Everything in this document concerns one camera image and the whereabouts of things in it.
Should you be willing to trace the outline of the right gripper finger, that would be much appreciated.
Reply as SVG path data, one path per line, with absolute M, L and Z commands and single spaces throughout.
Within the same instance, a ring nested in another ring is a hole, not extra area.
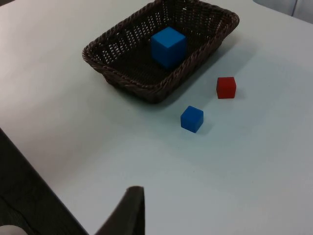
M 127 188 L 97 235 L 145 235 L 144 187 Z

